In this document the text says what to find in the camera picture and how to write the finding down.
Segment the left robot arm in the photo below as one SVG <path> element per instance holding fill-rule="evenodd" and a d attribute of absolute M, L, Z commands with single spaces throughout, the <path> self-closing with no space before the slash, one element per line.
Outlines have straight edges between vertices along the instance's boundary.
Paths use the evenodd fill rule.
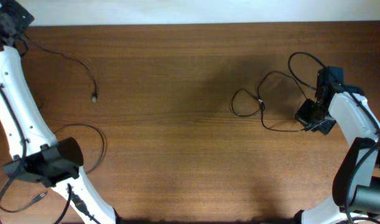
<path fill-rule="evenodd" d="M 77 141 L 58 141 L 32 97 L 16 44 L 33 21 L 17 1 L 0 1 L 0 122 L 12 157 L 4 166 L 8 180 L 0 188 L 0 211 L 11 184 L 23 180 L 52 188 L 85 223 L 122 223 L 88 179 Z"/>

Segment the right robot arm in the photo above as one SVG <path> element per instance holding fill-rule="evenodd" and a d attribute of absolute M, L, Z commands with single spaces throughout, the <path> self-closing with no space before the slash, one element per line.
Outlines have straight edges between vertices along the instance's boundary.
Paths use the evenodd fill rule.
<path fill-rule="evenodd" d="M 380 219 L 380 123 L 363 91 L 344 84 L 343 70 L 318 71 L 316 100 L 306 100 L 295 115 L 305 131 L 328 134 L 339 125 L 348 145 L 333 181 L 332 193 L 322 203 L 295 216 L 296 223 L 349 223 Z"/>

